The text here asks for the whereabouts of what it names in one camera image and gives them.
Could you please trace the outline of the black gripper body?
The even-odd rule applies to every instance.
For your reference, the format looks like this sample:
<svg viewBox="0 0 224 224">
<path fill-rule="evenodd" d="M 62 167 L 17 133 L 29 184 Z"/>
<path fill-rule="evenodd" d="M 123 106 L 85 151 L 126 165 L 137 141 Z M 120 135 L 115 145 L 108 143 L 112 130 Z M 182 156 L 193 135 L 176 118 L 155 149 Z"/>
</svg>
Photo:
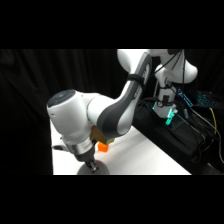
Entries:
<svg viewBox="0 0 224 224">
<path fill-rule="evenodd" d="M 74 150 L 74 156 L 79 162 L 90 163 L 95 160 L 95 144 L 90 138 L 87 138 L 85 141 L 73 145 L 72 149 Z"/>
</svg>

